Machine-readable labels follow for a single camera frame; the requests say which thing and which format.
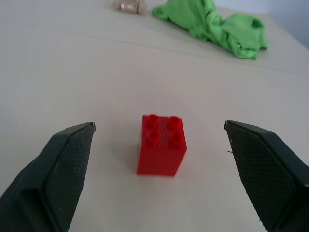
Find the red duplo block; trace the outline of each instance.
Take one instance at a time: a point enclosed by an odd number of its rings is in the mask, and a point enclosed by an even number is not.
[[[143,115],[137,174],[174,176],[186,151],[180,118]]]

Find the red lego brick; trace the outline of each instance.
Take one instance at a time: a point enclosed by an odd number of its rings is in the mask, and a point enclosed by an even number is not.
[[[138,174],[175,176],[186,151],[180,118],[143,115]]]

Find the white table surface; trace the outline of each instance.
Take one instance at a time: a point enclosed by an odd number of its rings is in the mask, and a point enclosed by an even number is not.
[[[1,1],[0,194],[54,133],[95,121],[70,232],[265,231],[223,124],[272,130],[309,164],[309,52],[260,17],[269,50],[252,61],[104,1]],[[148,113],[183,119],[175,178],[135,174]]]

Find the green cloth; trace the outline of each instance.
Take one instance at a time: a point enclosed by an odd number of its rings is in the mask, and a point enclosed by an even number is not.
[[[239,58],[256,59],[259,49],[267,49],[265,27],[259,19],[241,13],[222,19],[213,0],[169,0],[155,7],[153,14]]]

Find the beige object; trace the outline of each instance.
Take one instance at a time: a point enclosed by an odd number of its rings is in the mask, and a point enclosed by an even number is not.
[[[144,0],[113,0],[113,8],[134,14],[146,14],[147,6]]]

